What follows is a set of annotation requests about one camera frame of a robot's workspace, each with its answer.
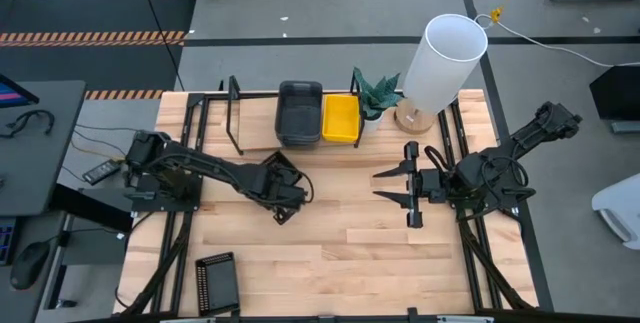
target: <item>yellow bin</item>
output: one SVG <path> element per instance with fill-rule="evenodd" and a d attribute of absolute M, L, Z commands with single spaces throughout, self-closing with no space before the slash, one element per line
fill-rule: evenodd
<path fill-rule="evenodd" d="M 353 95 L 326 95 L 322 136 L 331 142 L 355 142 L 360 129 L 360 106 Z"/>

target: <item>green plant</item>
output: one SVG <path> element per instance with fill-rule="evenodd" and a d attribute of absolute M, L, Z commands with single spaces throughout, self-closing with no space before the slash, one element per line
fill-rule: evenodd
<path fill-rule="evenodd" d="M 353 76 L 360 84 L 362 108 L 366 119 L 377 119 L 382 112 L 387 108 L 395 107 L 402 99 L 400 95 L 395 93 L 400 73 L 389 79 L 382 77 L 375 87 L 362 77 L 362 72 L 357 67 L 353 68 Z"/>

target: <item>plant pot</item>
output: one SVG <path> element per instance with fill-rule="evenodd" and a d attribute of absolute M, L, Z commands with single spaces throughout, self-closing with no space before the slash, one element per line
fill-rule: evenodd
<path fill-rule="evenodd" d="M 380 122 L 382 122 L 382 118 L 384 117 L 384 112 L 380 113 L 380 116 L 378 116 L 378 118 L 375 119 L 368 119 L 365 118 L 364 119 L 364 129 L 362 130 L 362 134 L 366 134 L 366 133 L 370 133 L 370 132 L 375 132 L 378 130 L 378 126 L 380 125 Z"/>

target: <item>computer screen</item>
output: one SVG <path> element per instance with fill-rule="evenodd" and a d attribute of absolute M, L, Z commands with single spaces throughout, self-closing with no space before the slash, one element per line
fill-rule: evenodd
<path fill-rule="evenodd" d="M 38 97 L 0 74 L 0 108 L 38 103 Z"/>

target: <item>wooden lamp base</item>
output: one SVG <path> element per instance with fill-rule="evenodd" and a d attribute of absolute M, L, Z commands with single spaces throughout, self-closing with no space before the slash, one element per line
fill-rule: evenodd
<path fill-rule="evenodd" d="M 428 131 L 436 120 L 434 114 L 415 108 L 409 99 L 403 99 L 398 103 L 393 118 L 398 128 L 409 134 L 422 134 Z"/>

